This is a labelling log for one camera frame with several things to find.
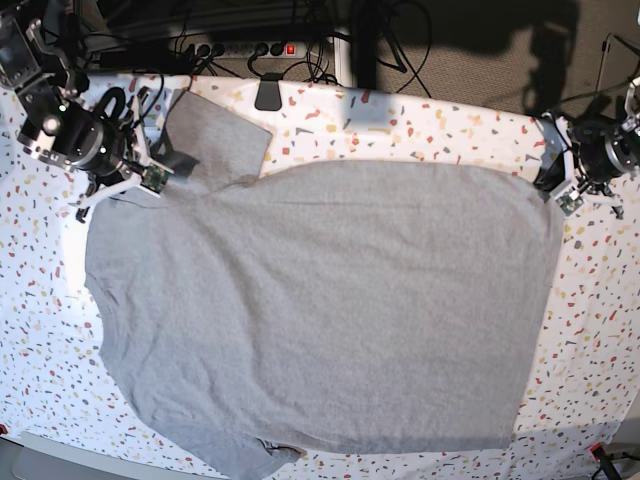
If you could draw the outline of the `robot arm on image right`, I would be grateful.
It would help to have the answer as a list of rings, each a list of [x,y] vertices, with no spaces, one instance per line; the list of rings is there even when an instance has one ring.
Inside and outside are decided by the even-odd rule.
[[[591,203],[610,207],[621,220],[623,201],[611,182],[639,174],[639,79],[569,100],[586,98],[590,103],[577,117],[557,107],[542,114],[559,152],[540,168],[534,186],[567,217]]]

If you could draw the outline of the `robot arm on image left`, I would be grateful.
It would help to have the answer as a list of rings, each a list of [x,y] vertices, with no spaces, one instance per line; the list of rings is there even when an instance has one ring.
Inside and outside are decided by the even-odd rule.
[[[17,1],[1,10],[1,84],[25,109],[18,133],[24,152],[67,173],[86,173],[89,185],[76,203],[79,222],[118,193],[139,189],[159,196],[173,172],[150,153],[148,88],[128,97],[111,87],[85,107],[81,95],[89,79],[64,41],[47,42],[44,9],[42,1]]]

